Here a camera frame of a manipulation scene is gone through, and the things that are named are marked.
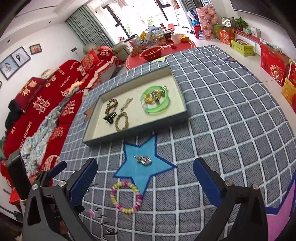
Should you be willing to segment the green translucent bangle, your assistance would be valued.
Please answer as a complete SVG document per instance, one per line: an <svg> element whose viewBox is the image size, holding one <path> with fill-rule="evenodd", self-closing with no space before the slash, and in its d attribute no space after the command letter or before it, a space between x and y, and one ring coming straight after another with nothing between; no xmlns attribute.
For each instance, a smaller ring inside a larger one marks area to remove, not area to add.
<svg viewBox="0 0 296 241"><path fill-rule="evenodd" d="M151 91L154 89L154 86L151 86L148 89L146 89L140 97L140 103L142 104L143 109L149 114L156 114L164 111L170 103L168 87L166 85L166 96L160 99L159 104L152 102Z"/></svg>

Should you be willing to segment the black wall television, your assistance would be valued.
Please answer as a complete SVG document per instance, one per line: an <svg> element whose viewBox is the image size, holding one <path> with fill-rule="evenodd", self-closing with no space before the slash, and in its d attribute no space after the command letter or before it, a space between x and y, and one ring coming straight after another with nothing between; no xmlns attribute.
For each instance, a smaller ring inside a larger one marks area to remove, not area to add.
<svg viewBox="0 0 296 241"><path fill-rule="evenodd" d="M273 12L260 0L231 0L230 2L234 11L275 19Z"/></svg>

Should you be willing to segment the green grey curtain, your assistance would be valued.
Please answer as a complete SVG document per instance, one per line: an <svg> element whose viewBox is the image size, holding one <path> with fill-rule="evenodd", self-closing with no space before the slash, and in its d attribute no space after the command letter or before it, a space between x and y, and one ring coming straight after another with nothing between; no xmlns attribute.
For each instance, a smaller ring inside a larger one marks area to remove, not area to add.
<svg viewBox="0 0 296 241"><path fill-rule="evenodd" d="M106 29L86 5L78 8L65 23L83 45L91 43L109 47L115 45Z"/></svg>

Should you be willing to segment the red plastic basin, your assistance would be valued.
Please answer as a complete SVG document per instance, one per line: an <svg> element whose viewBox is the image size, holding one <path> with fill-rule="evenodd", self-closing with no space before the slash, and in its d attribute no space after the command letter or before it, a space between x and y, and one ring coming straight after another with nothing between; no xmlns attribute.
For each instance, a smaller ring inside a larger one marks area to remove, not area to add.
<svg viewBox="0 0 296 241"><path fill-rule="evenodd" d="M140 57L144 58L144 60L150 62L152 60L156 60L162 56L162 47L161 46L153 46L150 47L143 52L140 53Z"/></svg>

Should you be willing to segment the red round table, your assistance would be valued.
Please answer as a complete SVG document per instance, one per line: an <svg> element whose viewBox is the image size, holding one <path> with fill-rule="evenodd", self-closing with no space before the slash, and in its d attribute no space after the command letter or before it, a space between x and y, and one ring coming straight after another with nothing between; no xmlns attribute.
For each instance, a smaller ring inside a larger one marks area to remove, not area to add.
<svg viewBox="0 0 296 241"><path fill-rule="evenodd" d="M127 70L132 70L133 68L136 68L142 64L153 62L167 55L174 54L183 50L193 49L195 47L195 43L191 40L189 40L189 42L181 42L176 45L171 43L163 46L153 46L142 51L137 56L128 56L125 61L125 67Z"/></svg>

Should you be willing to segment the red embroidered pillow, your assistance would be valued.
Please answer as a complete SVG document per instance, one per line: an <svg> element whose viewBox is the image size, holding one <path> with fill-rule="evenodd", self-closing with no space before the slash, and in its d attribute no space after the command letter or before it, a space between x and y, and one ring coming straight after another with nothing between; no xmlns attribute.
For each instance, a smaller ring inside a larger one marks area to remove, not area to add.
<svg viewBox="0 0 296 241"><path fill-rule="evenodd" d="M83 68L85 71L89 71L89 69L99 62L99 58L95 51L92 49L81 61Z"/></svg>

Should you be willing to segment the teal shallow cardboard tray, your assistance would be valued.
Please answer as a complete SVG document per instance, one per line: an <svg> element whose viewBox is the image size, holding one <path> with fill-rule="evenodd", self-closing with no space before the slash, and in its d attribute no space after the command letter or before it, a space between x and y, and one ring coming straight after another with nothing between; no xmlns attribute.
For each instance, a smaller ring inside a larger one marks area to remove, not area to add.
<svg viewBox="0 0 296 241"><path fill-rule="evenodd" d="M140 97L146 89L154 85L168 87L170 103L164 111L149 114L143 109ZM133 101L124 110L125 116L109 124L104 117L107 102L112 98L118 102L118 106L113 109L117 114L120 114L120 108L128 98L133 98ZM119 84L116 88L101 94L92 107L82 142L93 147L102 142L111 142L141 132L173 126L187 121L188 117L185 99L177 78L169 66L164 66Z"/></svg>

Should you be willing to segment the red wedding bed cover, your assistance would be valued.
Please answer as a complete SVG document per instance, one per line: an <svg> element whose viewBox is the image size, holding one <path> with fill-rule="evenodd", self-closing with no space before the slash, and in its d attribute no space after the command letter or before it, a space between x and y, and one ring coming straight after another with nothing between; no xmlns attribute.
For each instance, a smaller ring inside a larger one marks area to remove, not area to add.
<svg viewBox="0 0 296 241"><path fill-rule="evenodd" d="M4 157L1 158L1 174L11 188L13 183L6 166L10 154L17 149L21 150L26 138L37 131L50 111L69 93L71 85L78 81L83 82L62 110L57 127L48 141L41 167L36 175L29 178L31 181L41 171L47 171L57 164L67 133L86 95L100 83L108 81L122 63L109 50L103 50L97 56L100 61L89 71L84 70L81 62L68 60L47 79L32 77L15 97L14 101L20 107L21 115L6 130L2 147Z"/></svg>

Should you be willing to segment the black hair claw clip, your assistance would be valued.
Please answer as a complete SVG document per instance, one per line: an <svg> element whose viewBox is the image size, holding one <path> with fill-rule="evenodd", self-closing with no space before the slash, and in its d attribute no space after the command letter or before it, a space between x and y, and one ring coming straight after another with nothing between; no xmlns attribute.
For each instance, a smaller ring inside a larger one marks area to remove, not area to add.
<svg viewBox="0 0 296 241"><path fill-rule="evenodd" d="M112 112L112 113L107 114L104 117L104 120L107 121L109 124L113 124L114 123L114 118L116 116L117 116L117 113L116 112Z"/></svg>

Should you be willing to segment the silver crystal hair clip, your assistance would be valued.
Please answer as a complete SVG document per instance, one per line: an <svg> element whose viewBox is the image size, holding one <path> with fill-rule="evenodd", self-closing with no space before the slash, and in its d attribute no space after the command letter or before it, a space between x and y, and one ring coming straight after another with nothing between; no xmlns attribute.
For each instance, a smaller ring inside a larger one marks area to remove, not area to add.
<svg viewBox="0 0 296 241"><path fill-rule="evenodd" d="M154 89L151 91L152 102L159 104L160 99L165 97L167 94L167 88L165 86L154 86Z"/></svg>

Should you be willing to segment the green potted plant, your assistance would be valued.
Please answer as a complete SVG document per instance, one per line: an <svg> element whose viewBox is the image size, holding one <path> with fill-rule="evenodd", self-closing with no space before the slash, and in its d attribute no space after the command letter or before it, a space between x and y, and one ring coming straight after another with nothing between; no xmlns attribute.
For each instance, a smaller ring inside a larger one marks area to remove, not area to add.
<svg viewBox="0 0 296 241"><path fill-rule="evenodd" d="M243 18L239 17L239 18L235 18L235 17L232 17L230 18L230 23L231 23L231 26L240 30L240 31L243 31L243 29L247 28L248 27L248 23L243 20Z"/></svg>

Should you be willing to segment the green yellow gift box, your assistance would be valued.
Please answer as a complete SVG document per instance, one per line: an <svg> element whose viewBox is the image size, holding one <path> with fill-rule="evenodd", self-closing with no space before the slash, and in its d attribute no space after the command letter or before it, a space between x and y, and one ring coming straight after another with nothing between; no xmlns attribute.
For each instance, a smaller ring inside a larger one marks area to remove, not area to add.
<svg viewBox="0 0 296 241"><path fill-rule="evenodd" d="M244 57L251 57L254 55L254 46L241 39L237 39L235 41L231 40L231 47L233 50L240 53Z"/></svg>

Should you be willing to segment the red floral gift box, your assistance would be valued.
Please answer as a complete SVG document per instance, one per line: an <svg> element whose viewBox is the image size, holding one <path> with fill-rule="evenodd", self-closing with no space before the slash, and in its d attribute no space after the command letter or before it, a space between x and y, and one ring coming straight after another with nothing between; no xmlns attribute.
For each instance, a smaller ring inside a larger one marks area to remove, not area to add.
<svg viewBox="0 0 296 241"><path fill-rule="evenodd" d="M204 40L213 40L216 38L214 26L218 25L217 15L212 6L203 6L196 8L197 16L201 26Z"/></svg>

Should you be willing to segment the beige bow hair clip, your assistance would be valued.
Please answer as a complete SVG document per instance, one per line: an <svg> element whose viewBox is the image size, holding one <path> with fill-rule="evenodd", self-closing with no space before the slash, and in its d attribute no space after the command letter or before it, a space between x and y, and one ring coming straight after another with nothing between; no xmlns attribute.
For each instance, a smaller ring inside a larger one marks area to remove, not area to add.
<svg viewBox="0 0 296 241"><path fill-rule="evenodd" d="M132 101L133 101L133 98L128 98L125 104L120 108L120 111L123 112Z"/></svg>

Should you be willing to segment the white mug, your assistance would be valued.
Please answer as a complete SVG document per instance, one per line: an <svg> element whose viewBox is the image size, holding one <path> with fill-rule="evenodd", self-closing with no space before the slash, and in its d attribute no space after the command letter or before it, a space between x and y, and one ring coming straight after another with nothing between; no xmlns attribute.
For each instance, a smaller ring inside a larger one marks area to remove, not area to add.
<svg viewBox="0 0 296 241"><path fill-rule="evenodd" d="M171 34L171 40L174 44L180 44L181 42L180 35L177 33Z"/></svg>

